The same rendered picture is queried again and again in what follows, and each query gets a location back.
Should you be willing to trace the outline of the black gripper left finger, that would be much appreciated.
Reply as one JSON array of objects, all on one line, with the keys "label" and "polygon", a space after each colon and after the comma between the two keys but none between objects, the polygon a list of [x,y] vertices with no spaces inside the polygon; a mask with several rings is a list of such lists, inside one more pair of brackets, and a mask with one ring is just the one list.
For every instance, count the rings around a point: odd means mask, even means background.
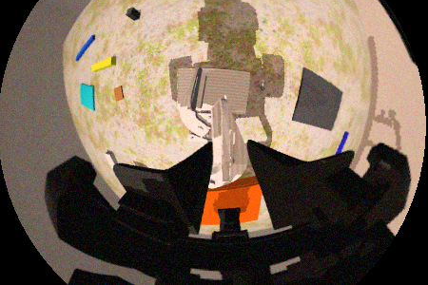
[{"label": "black gripper left finger", "polygon": [[114,163],[112,171],[123,188],[173,204],[190,235],[199,235],[213,167],[213,141],[166,170]]}]

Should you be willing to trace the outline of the yellow rectangular bar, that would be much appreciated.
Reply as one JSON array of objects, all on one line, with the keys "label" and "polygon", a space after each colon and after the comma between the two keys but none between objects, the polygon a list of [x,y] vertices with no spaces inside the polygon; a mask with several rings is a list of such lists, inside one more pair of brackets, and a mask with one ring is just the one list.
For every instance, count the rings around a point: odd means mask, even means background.
[{"label": "yellow rectangular bar", "polygon": [[114,67],[114,65],[116,65],[116,57],[107,57],[100,63],[92,65],[91,70],[92,72],[98,72],[99,70],[104,70],[104,68]]}]

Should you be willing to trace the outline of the teal flat plate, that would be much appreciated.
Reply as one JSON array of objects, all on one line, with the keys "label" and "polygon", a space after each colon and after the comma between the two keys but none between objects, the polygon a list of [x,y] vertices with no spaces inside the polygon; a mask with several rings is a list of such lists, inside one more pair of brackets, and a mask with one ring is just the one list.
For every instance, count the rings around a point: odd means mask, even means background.
[{"label": "teal flat plate", "polygon": [[80,84],[81,105],[87,106],[91,110],[95,110],[95,87],[92,85]]}]

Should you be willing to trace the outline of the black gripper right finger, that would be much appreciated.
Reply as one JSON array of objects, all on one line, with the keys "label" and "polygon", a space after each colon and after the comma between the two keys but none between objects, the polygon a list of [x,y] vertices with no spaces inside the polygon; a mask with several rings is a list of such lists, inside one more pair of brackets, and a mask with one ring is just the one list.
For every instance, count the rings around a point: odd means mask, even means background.
[{"label": "black gripper right finger", "polygon": [[313,161],[302,161],[270,146],[248,140],[247,154],[263,192],[274,231],[291,226],[291,217],[309,200],[322,178],[351,166],[353,150]]}]

